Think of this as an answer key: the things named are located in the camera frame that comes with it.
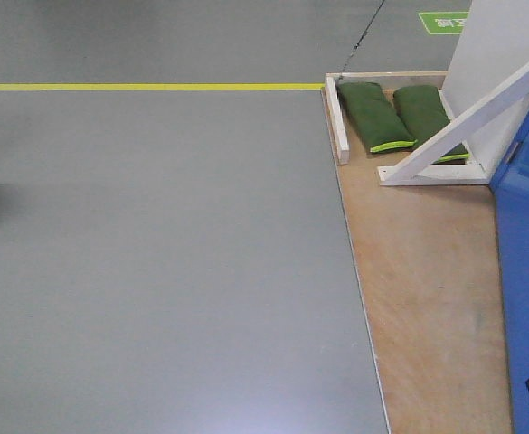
plywood board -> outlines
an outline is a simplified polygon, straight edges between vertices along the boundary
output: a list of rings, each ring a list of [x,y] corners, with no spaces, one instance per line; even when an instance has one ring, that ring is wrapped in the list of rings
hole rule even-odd
[[[492,194],[380,187],[347,126],[338,167],[392,434],[511,432]]]

green sandbag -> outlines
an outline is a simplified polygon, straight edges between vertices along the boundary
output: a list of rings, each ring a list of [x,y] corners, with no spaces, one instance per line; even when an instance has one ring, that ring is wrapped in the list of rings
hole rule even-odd
[[[377,83],[343,83],[341,100],[354,129],[371,153],[403,150],[415,144]]]
[[[392,97],[399,116],[417,139],[413,149],[435,136],[450,122],[435,86],[407,86],[396,90]],[[437,160],[437,163],[458,162],[468,158],[469,152],[459,144]]]

epoxy floor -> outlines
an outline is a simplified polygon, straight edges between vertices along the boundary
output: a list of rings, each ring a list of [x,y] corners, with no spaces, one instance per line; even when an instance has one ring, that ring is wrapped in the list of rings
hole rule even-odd
[[[0,2],[0,82],[321,81],[379,3]],[[384,433],[364,321],[317,92],[0,92],[1,434]]]

